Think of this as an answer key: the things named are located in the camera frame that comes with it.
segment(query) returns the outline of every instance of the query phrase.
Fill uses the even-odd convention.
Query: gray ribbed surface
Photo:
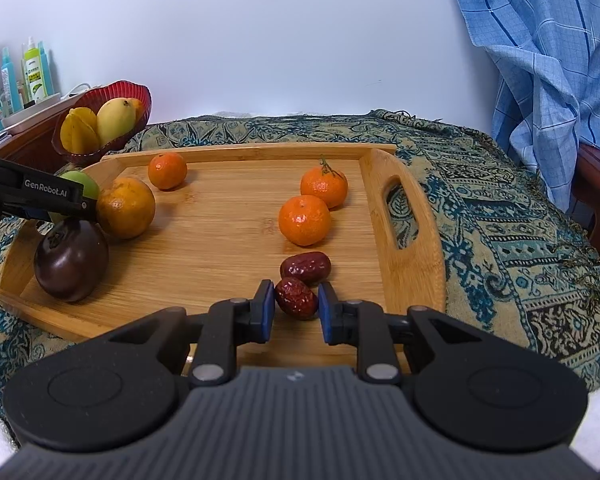
[[[593,477],[566,446],[511,457],[448,442],[397,388],[362,383],[349,367],[242,368],[225,386],[194,390],[131,446],[86,456],[25,446],[0,469],[10,480]]]

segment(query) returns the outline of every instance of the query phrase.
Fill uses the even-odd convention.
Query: wooden tray
[[[85,300],[67,304],[47,295],[33,276],[42,236],[28,221],[15,237],[0,277],[0,306],[33,325],[73,341],[97,336],[168,306],[206,312],[228,297],[252,298],[260,280],[280,279],[291,254],[321,250],[331,259],[330,281],[339,297],[363,298],[388,312],[411,304],[445,309],[445,267],[427,197],[394,157],[390,144],[301,143],[206,146],[175,150],[187,161],[186,182],[161,192],[149,183],[156,153],[111,155],[86,168],[103,187],[119,175],[152,187],[156,215],[134,240],[111,241],[103,282]],[[344,206],[332,212],[327,238],[300,248],[278,230],[278,211],[299,193],[302,174],[321,156],[349,181]],[[397,248],[386,206],[401,183],[418,222],[418,237]],[[276,309],[267,345],[240,347],[241,364],[325,365],[354,362],[346,346],[322,342],[319,320],[293,320]]]

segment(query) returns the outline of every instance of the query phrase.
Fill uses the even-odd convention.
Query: white wall
[[[491,129],[496,71],[456,0],[0,0],[0,50],[30,34],[63,92],[142,83],[152,121],[387,108]]]

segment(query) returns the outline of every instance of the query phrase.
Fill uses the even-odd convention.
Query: green patterned fabric
[[[390,142],[434,211],[446,263],[447,312],[560,359],[600,386],[600,259],[584,232],[484,134],[403,112],[227,119],[151,126],[123,152],[241,142]],[[399,243],[417,225],[401,188],[388,197]],[[0,224],[0,269],[20,221]],[[67,343],[0,309],[0,396],[18,368]]]

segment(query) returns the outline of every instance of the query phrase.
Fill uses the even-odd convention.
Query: dark purple fruit
[[[297,278],[307,285],[325,280],[330,272],[331,261],[320,251],[289,256],[280,264],[280,278]]]
[[[297,278],[282,278],[278,282],[276,301],[282,312],[296,319],[311,319],[318,310],[318,298]]]
[[[80,301],[100,282],[108,263],[109,246],[100,228],[86,220],[65,218],[38,244],[33,269],[47,294]]]

